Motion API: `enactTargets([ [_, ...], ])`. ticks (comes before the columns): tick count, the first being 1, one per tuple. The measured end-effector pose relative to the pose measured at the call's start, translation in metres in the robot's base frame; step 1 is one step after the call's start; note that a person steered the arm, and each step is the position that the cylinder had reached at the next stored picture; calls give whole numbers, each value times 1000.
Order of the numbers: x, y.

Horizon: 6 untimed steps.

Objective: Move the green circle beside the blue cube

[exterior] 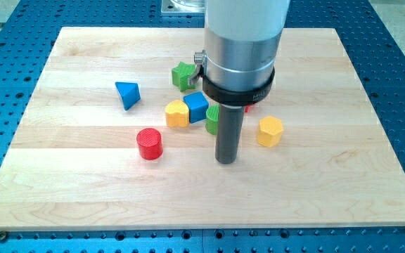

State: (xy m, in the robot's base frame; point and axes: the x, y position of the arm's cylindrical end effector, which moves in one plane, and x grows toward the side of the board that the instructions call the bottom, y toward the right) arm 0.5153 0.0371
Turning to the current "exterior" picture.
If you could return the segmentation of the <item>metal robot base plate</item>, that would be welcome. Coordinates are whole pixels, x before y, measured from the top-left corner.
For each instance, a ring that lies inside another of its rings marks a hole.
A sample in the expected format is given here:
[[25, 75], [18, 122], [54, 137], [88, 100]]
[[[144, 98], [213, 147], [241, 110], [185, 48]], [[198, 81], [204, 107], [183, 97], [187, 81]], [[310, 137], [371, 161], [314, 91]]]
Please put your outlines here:
[[204, 0], [161, 0], [162, 13], [203, 13]]

